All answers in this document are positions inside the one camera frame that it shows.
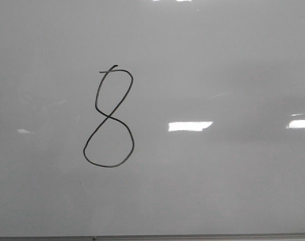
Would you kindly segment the white whiteboard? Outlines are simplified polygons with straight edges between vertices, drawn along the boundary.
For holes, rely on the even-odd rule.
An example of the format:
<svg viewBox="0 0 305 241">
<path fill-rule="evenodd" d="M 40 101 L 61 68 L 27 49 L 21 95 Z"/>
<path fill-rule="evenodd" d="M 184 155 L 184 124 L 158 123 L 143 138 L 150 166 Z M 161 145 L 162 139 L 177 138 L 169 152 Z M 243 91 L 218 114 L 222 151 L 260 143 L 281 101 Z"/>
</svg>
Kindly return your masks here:
<svg viewBox="0 0 305 241">
<path fill-rule="evenodd" d="M 305 1 L 0 1 L 0 236 L 305 232 Z"/>
</svg>

